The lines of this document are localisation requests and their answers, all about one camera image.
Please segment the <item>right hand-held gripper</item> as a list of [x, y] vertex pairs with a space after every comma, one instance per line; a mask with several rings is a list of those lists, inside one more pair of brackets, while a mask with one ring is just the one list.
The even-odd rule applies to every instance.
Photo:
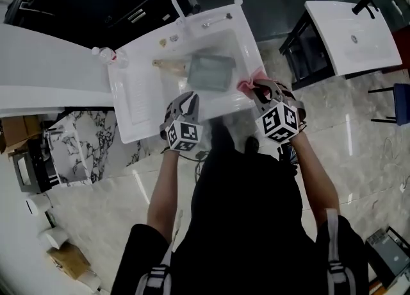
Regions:
[[255, 123], [262, 136], [282, 144], [299, 133], [306, 118], [304, 103], [286, 97], [275, 81], [256, 80], [250, 97], [259, 112]]

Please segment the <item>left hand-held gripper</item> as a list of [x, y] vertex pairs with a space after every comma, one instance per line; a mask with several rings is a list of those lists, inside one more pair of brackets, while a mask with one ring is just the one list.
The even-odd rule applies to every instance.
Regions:
[[201, 141], [203, 126], [198, 123], [198, 115], [199, 95], [192, 91], [181, 94], [168, 105], [160, 136], [169, 150], [188, 152]]

